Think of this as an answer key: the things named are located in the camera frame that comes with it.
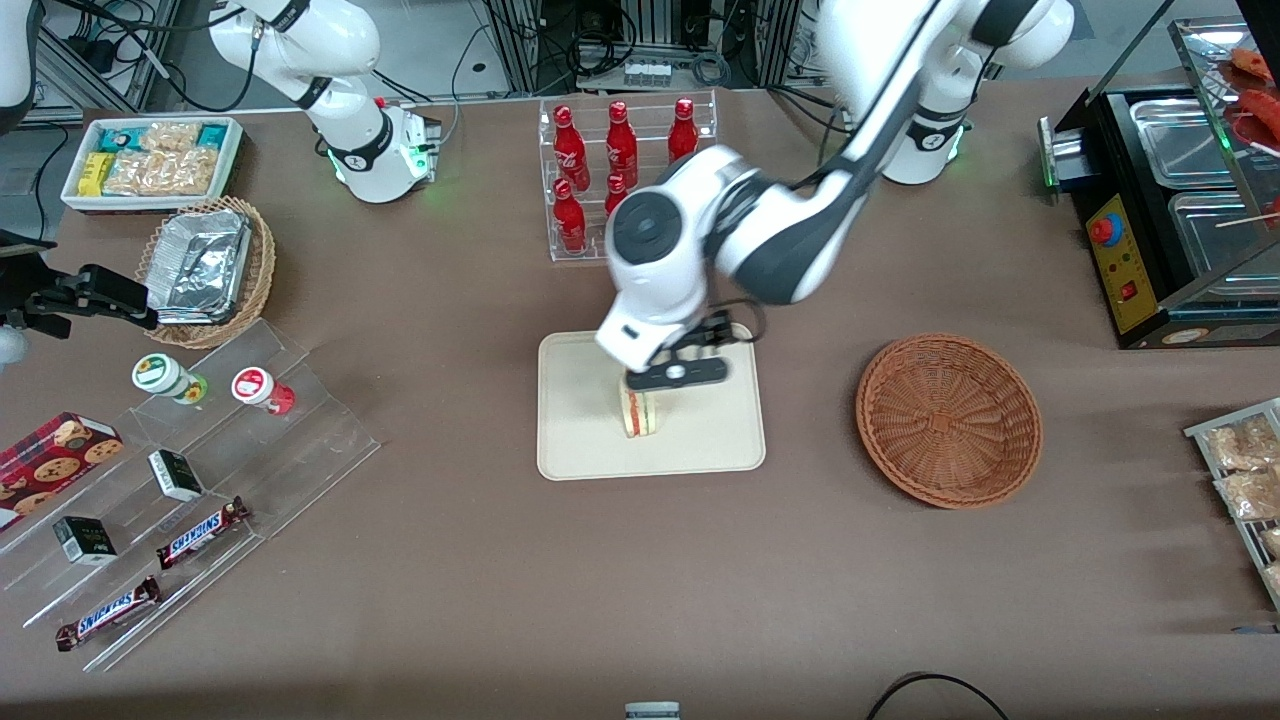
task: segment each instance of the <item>snickers bar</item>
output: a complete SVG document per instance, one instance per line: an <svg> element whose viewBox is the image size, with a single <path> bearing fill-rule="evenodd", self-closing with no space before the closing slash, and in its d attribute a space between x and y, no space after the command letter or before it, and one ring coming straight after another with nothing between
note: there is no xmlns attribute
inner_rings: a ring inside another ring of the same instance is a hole
<svg viewBox="0 0 1280 720"><path fill-rule="evenodd" d="M244 507L244 502L241 501L239 496L236 496L234 500L223 505L218 512L205 518L202 523L182 533L178 539L157 550L156 555L160 557L160 569L168 570L173 568L187 556L193 555L209 543L209 541L223 534L236 523L248 518L248 507Z"/></svg>
<svg viewBox="0 0 1280 720"><path fill-rule="evenodd" d="M134 610L159 603L161 600L160 584L156 583L154 577L147 575L141 585L99 607L91 615L81 618L79 623L70 623L59 628L56 637L58 651L67 652L111 623L120 621L120 619Z"/></svg>

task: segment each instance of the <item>clear acrylic shelf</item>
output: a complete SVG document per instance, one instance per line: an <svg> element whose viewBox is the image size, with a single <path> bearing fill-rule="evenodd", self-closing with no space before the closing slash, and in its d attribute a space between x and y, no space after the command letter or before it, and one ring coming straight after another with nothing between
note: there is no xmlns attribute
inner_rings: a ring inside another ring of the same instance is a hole
<svg viewBox="0 0 1280 720"><path fill-rule="evenodd" d="M653 92L627 95L627 117L636 131L636 146L640 160L640 181L636 188L653 184L667 169L667 133L676 114L676 100L689 97L694 101L694 124L698 126L698 149L716 145L717 110L716 92ZM591 186L585 192L576 193L586 214L586 251L572 255L564 250L556 229L556 215L552 205L556 196L552 183L559 177L556 164L556 123L552 110L558 105L568 105L573 110L573 124L582 133L586 143L586 167L591 172ZM550 245L552 260L603 260L604 259L604 181L609 177L609 160L604 150L604 137L609 132L609 110L595 96L575 96L543 100L538 109L538 151L543 173L543 204L547 206L547 237Z"/></svg>
<svg viewBox="0 0 1280 720"><path fill-rule="evenodd" d="M205 400L183 406L151 397L122 415L115 424L127 445L115 464L61 502L45 503L41 516L0 548L5 602L27 616L24 626L49 635L50 652L58 628L155 575L164 598L157 607L131 614L67 653L86 671L110 669L380 447L303 357L269 323L256 322L192 366L209 380ZM248 365L293 388L289 413L269 415L230 396L232 378ZM160 493L146 459L159 447L186 455L206 491L200 500L183 503ZM236 496L252 515L161 571L155 551ZM119 556L97 568L68 562L51 528L61 515L102 520Z"/></svg>
<svg viewBox="0 0 1280 720"><path fill-rule="evenodd" d="M1179 19L1170 23L1169 35L1222 146L1226 167L1245 206L1251 214L1271 211L1271 204L1280 195L1280 159L1252 147L1239 135L1243 131L1251 138L1270 138L1266 126L1252 117L1242 117L1236 105L1242 90L1266 87L1261 79L1231 65L1233 49L1257 50L1249 26L1240 17ZM1254 225L1266 234L1265 224ZM1268 242L1280 240L1275 231L1270 236Z"/></svg>

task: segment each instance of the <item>red button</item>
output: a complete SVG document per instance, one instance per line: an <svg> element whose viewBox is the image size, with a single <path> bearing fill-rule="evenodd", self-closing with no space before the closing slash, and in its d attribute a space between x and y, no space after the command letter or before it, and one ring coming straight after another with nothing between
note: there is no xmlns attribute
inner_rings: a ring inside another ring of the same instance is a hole
<svg viewBox="0 0 1280 720"><path fill-rule="evenodd" d="M1094 220L1093 224L1089 225L1089 240L1097 242L1098 245L1102 245L1103 242L1111 240L1111 236L1114 233L1115 233L1115 225L1112 225L1111 220L1108 220L1107 218L1102 218L1101 220Z"/></svg>

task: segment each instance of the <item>brown wicker basket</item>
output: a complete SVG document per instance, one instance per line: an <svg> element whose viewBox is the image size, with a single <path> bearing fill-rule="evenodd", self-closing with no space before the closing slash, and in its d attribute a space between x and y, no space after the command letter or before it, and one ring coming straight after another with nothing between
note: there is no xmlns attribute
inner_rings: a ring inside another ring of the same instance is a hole
<svg viewBox="0 0 1280 720"><path fill-rule="evenodd" d="M253 236L248 243L248 259L244 261L244 279L241 281L238 310L232 319L221 325L160 325L147 331L147 336L168 345L179 345L188 350L209 350L244 332L262 314L266 296L271 292L271 273L275 272L275 240L271 228L262 222L262 215L252 205L238 197L219 197L183 208L180 213L212 213L215 210L236 210L253 223ZM155 252L160 228L151 233L151 241L142 251L142 261L133 277L142 282L151 266L151 254Z"/></svg>
<svg viewBox="0 0 1280 720"><path fill-rule="evenodd" d="M1039 462L1041 415L1027 383L989 348L959 336L891 343L863 373L854 410L876 465L940 507L1007 500Z"/></svg>

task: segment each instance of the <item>acrylic display stand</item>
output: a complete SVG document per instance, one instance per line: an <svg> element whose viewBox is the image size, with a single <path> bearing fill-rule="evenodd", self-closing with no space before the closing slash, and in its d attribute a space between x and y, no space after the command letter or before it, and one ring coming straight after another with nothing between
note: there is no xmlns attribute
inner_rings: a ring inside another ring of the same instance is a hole
<svg viewBox="0 0 1280 720"><path fill-rule="evenodd" d="M650 186L667 169L667 133L676 117L676 100L689 97L694 101L694 124L698 126L698 149L716 145L717 110L716 92L641 92L625 96L627 117L636 131L636 147L640 163L637 188ZM591 172L591 186L585 192L576 193L586 214L586 251L572 255L564 250L556 229L556 215L552 205L556 196L552 183L559 177L556 164L556 123L552 110L557 105L568 105L573 110L573 126L582 133L586 143L586 167ZM538 154L543 172L543 204L547 206L547 237L550 242L552 260L603 260L604 259L604 196L605 179L609 177L609 159L604 150L604 137L609 132L609 110L590 96L543 100L538 109Z"/></svg>
<svg viewBox="0 0 1280 720"><path fill-rule="evenodd" d="M750 337L733 325L739 337ZM764 462L764 421L751 343L726 345L721 383L652 392L658 429L628 438L622 366L591 332L556 333L538 351L538 470L549 480L730 473Z"/></svg>
<svg viewBox="0 0 1280 720"><path fill-rule="evenodd" d="M197 405L151 397L114 421L125 448L105 469L79 480L37 514L0 534L3 602L23 626L47 634L76 623L155 575L164 601L128 615L68 652L86 671L108 670L160 629L236 562L320 498L379 443L303 363L306 352L257 320L191 369L209 380ZM266 368L297 395L284 415L250 407L230 395L232 378ZM193 502L165 497L147 455L164 447L191 462L205 488ZM156 548L241 496L252 515L196 555L160 570ZM102 521L118 557L104 566L67 561L52 524L63 515Z"/></svg>

